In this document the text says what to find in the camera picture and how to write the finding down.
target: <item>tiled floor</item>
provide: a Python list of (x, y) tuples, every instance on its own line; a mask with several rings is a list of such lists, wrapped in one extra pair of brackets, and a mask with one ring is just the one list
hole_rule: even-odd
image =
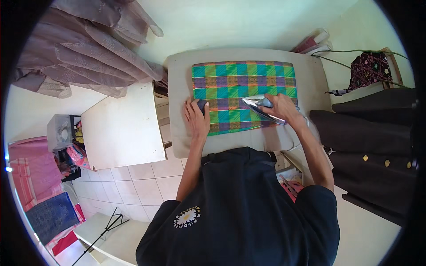
[(167, 161), (99, 170), (83, 169), (73, 181), (86, 218), (101, 212), (111, 215), (115, 207), (131, 219), (150, 222), (165, 200), (176, 199), (186, 159), (166, 149)]

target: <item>white table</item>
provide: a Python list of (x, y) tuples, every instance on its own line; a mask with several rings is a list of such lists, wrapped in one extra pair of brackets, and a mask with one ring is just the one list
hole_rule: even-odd
[(92, 170), (166, 160), (152, 79), (134, 83), (125, 97), (106, 97), (81, 115)]
[[(286, 51), (253, 48), (209, 49), (174, 54), (167, 58), (166, 64), (169, 79), (170, 129), (173, 152), (177, 158), (187, 158), (189, 154), (191, 137), (185, 128), (182, 107), (183, 102), (193, 95), (191, 66), (197, 63), (234, 60), (292, 63), (300, 112), (306, 116), (314, 109), (331, 111), (330, 97), (325, 94), (328, 90), (327, 80), (321, 60), (318, 58)], [(207, 137), (203, 156), (244, 146), (259, 151), (287, 150), (298, 143), (299, 140), (289, 125), (253, 129)]]
[[(91, 245), (105, 230), (110, 216), (97, 212), (83, 224), (74, 229), (75, 235)], [(137, 266), (136, 248), (150, 223), (130, 220), (111, 230), (106, 235), (106, 241), (99, 239), (93, 248), (100, 253), (125, 265)]]

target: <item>pink curtain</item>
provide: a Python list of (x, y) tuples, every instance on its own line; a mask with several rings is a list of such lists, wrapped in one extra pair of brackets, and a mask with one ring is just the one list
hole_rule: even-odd
[(9, 145), (12, 176), (24, 211), (62, 193), (60, 173), (47, 138), (35, 137)]

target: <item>blue patterned cloth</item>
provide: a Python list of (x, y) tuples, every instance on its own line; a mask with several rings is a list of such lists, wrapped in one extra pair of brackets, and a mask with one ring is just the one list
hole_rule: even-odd
[(80, 222), (66, 192), (37, 204), (26, 215), (43, 245)]

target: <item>clothes iron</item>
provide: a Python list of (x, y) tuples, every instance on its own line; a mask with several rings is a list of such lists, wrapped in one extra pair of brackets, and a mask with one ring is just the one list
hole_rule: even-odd
[(259, 106), (264, 106), (264, 107), (268, 107), (268, 108), (272, 108), (273, 104), (271, 103), (270, 100), (268, 100), (268, 98), (265, 98), (264, 95), (254, 95), (254, 96), (249, 96), (249, 97), (245, 97), (242, 99), (242, 101), (255, 113), (257, 113), (258, 115), (261, 115), (263, 117), (265, 117), (268, 120), (271, 120), (279, 125), (284, 125), (285, 124), (285, 120), (275, 117), (273, 115), (270, 114), (266, 114), (264, 112), (262, 112), (259, 108)]

